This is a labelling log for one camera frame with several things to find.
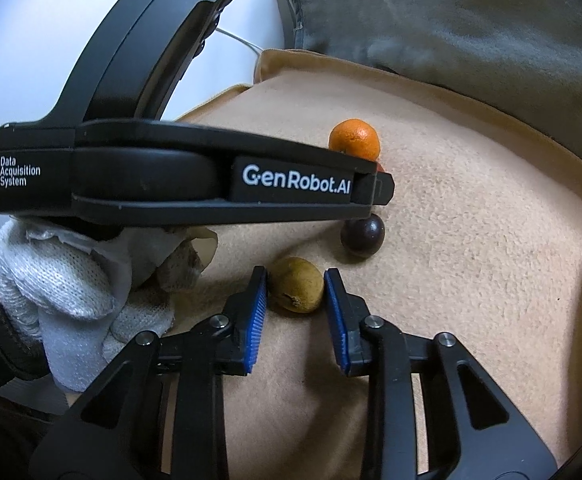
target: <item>tan fabric surface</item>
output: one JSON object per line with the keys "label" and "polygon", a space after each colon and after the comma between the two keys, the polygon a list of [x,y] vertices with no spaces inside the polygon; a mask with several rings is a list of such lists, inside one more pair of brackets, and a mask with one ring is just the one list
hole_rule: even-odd
{"label": "tan fabric surface", "polygon": [[[339,267],[349,292],[405,332],[455,333],[559,462],[582,443],[582,162],[486,105],[307,52],[265,52],[256,84],[186,120],[326,146],[371,123],[395,197],[384,246],[356,263],[337,222],[223,226],[178,330],[221,309],[255,265],[285,255]],[[323,312],[269,312],[248,378],[226,378],[233,480],[359,477],[363,380],[334,363]]]}

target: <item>white cable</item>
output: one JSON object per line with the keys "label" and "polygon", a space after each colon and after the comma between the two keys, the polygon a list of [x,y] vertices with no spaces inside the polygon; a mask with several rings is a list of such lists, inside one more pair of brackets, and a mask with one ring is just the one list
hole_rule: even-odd
{"label": "white cable", "polygon": [[263,48],[258,47],[256,44],[253,44],[250,41],[244,40],[244,38],[236,36],[235,34],[232,34],[232,33],[228,32],[227,30],[224,30],[223,28],[217,27],[215,30],[217,30],[220,34],[228,36],[229,38],[233,38],[234,40],[237,40],[240,43],[248,46],[253,52],[258,54],[258,56],[260,54],[262,54],[262,52],[264,51]]}

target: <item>kiwi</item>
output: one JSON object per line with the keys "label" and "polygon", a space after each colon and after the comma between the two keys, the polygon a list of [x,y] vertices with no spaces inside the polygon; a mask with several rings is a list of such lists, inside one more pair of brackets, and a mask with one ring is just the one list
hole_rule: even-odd
{"label": "kiwi", "polygon": [[290,256],[268,268],[268,293],[273,305],[308,314],[322,302],[324,277],[311,262]]}

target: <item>orange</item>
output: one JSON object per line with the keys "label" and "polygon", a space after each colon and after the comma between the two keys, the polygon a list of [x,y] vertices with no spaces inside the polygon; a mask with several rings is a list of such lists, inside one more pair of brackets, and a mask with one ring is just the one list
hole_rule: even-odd
{"label": "orange", "polygon": [[348,119],[333,128],[328,136],[328,148],[375,161],[380,156],[380,138],[370,124]]}

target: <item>white glove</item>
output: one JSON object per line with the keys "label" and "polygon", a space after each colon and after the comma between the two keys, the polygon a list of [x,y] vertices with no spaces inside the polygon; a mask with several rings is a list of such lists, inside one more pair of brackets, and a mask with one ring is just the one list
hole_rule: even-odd
{"label": "white glove", "polygon": [[96,242],[10,219],[0,229],[0,303],[25,340],[42,341],[56,383],[82,392],[135,334],[170,328],[167,291],[191,288],[210,261],[192,233],[210,240],[212,258],[217,238],[200,228],[125,229]]}

